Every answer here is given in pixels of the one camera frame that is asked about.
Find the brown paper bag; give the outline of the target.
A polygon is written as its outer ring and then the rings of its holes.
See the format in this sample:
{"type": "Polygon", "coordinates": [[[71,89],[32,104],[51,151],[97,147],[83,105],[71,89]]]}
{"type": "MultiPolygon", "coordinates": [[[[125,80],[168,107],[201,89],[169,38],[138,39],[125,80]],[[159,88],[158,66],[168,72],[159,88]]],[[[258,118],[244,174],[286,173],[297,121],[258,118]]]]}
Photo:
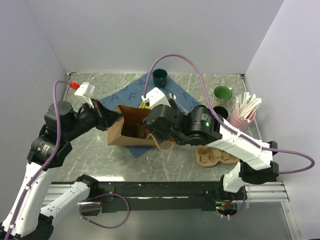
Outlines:
{"type": "Polygon", "coordinates": [[[159,142],[145,124],[144,118],[151,112],[149,108],[136,108],[118,105],[115,109],[122,117],[107,131],[107,144],[109,146],[155,146],[162,152],[168,152],[175,146],[173,141],[159,142]]]}

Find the brown pulp cup carrier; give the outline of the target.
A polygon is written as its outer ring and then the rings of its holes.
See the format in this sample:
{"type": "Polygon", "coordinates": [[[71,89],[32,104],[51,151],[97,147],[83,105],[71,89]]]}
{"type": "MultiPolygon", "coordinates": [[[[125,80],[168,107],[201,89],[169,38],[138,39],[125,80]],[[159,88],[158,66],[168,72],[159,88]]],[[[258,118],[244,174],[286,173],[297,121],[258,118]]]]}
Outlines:
{"type": "Polygon", "coordinates": [[[240,161],[240,159],[218,148],[208,146],[197,146],[195,149],[195,161],[202,168],[212,168],[217,164],[237,164],[240,161]]]}

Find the black takeout cup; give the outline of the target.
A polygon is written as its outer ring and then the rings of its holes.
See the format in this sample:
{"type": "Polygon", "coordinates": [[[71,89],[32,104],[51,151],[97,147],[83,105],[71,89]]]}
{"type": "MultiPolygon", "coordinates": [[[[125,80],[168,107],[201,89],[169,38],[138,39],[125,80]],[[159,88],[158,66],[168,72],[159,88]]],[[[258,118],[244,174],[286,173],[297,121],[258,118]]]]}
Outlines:
{"type": "Polygon", "coordinates": [[[229,116],[229,112],[226,108],[223,106],[215,106],[213,110],[220,115],[223,119],[227,120],[229,116]]]}

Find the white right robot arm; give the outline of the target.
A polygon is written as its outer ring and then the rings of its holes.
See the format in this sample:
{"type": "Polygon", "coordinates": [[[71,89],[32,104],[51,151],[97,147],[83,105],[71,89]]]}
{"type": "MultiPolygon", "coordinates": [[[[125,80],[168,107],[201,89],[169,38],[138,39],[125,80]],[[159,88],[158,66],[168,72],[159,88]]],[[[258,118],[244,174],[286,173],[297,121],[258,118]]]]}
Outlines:
{"type": "Polygon", "coordinates": [[[232,198],[245,184],[275,182],[279,176],[273,153],[264,149],[268,143],[239,131],[222,117],[215,118],[204,105],[184,113],[160,104],[143,123],[159,143],[173,140],[180,146],[207,146],[237,157],[236,166],[220,179],[218,192],[223,199],[232,198]]]}

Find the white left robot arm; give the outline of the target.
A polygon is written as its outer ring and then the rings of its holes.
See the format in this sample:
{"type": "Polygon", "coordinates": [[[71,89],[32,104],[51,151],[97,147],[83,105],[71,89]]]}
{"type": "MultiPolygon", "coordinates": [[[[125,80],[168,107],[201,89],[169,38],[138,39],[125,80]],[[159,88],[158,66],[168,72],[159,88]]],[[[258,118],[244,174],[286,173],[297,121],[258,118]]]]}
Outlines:
{"type": "Polygon", "coordinates": [[[58,221],[75,204],[98,197],[98,180],[83,174],[70,190],[43,206],[55,175],[73,149],[71,142],[94,128],[107,131],[121,117],[121,113],[105,108],[97,99],[82,104],[78,112],[67,101],[54,102],[48,108],[45,124],[31,144],[17,198],[0,224],[2,240],[47,240],[58,221]]]}

